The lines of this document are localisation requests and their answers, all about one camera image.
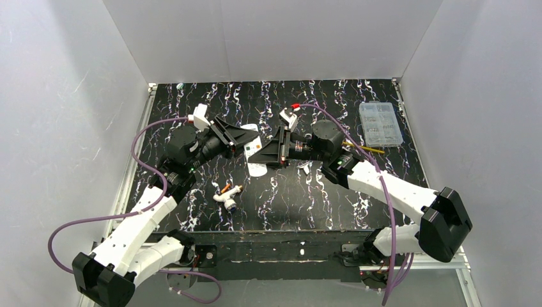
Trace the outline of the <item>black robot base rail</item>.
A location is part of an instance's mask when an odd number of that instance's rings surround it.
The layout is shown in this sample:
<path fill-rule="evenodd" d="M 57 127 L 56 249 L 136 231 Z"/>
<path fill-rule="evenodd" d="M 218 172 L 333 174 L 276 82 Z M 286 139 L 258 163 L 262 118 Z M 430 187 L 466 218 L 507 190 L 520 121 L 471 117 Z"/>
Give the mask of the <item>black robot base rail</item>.
<path fill-rule="evenodd" d="M 195 271 L 229 280 L 340 279 L 359 282 L 364 277 L 355 266 L 369 267 L 369 260 L 348 261 L 340 253 L 353 253 L 370 230 L 153 232 L 148 244 L 164 237 L 185 246 L 180 256 L 163 267 Z"/>

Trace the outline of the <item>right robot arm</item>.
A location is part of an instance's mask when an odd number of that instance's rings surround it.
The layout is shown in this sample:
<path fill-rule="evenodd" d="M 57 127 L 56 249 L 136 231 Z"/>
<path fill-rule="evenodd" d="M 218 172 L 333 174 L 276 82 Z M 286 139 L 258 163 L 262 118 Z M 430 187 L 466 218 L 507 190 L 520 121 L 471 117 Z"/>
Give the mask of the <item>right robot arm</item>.
<path fill-rule="evenodd" d="M 329 120 L 313 125 L 310 139 L 282 126 L 275 135 L 278 166 L 289 160 L 320 161 L 321 172 L 333 184 L 390 202 L 412 224 L 376 229 L 360 245 L 358 254 L 377 263 L 396 254 L 425 253 L 439 262 L 450 262 L 472 230 L 472 221 L 460 195 L 449 187 L 436 191 L 411 184 L 345 150 L 345 135 Z"/>

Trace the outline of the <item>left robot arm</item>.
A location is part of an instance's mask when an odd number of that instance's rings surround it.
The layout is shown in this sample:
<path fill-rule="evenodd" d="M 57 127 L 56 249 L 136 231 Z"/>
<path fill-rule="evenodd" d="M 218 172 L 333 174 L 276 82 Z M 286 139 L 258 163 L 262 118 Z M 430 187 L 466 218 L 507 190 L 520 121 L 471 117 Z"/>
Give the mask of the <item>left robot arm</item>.
<path fill-rule="evenodd" d="M 146 279 L 175 262 L 189 262 L 194 240 L 173 230 L 157 243 L 144 247 L 148 237 L 190 192 L 196 170 L 221 155 L 240 155 L 259 136 L 254 124 L 237 127 L 219 117 L 191 116 L 176 128 L 156 169 L 157 175 L 134 208 L 90 254 L 79 253 L 72 262 L 77 289 L 99 306 L 126 306 Z"/>

